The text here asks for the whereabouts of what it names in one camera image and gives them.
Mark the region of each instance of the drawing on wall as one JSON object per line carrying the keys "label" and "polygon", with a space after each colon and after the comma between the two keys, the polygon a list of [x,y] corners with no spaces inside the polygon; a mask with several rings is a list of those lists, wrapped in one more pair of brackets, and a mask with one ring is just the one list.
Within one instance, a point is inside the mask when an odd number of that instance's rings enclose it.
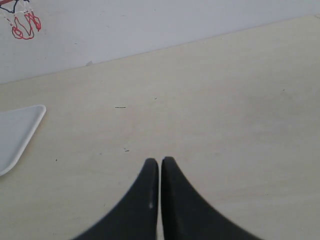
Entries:
{"label": "drawing on wall", "polygon": [[41,21],[31,8],[30,0],[0,0],[0,15],[10,24],[16,39],[33,39],[35,30],[41,30]]}

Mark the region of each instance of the white tray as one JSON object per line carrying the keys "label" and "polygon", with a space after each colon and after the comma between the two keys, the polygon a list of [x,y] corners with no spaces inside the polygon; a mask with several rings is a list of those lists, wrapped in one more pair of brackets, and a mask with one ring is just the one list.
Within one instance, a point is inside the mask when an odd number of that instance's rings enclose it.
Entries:
{"label": "white tray", "polygon": [[0,176],[17,164],[45,113],[44,105],[0,112]]}

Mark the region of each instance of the white table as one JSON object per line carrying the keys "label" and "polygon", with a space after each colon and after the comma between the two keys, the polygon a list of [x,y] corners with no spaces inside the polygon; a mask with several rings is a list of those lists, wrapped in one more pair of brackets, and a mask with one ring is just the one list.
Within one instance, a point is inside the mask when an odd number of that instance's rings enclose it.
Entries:
{"label": "white table", "polygon": [[308,16],[0,85],[0,111],[47,107],[0,178],[1,239],[75,237],[166,155],[251,233],[318,239],[319,39]]}

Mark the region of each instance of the table surface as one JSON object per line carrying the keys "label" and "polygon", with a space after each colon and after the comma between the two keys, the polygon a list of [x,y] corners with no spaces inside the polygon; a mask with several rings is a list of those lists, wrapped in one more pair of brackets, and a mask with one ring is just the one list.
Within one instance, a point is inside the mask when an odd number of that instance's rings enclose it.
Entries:
{"label": "table surface", "polygon": [[251,233],[318,239],[319,39],[307,16],[0,85],[0,111],[47,107],[0,177],[1,239],[75,237],[164,156]]}

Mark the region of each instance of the white wall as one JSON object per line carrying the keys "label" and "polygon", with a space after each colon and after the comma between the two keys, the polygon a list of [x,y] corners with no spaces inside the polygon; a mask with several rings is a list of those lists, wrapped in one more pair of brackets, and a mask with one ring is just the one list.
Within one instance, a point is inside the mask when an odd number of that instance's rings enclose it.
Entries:
{"label": "white wall", "polygon": [[319,0],[34,0],[43,29],[0,21],[0,83],[100,63],[320,12]]}

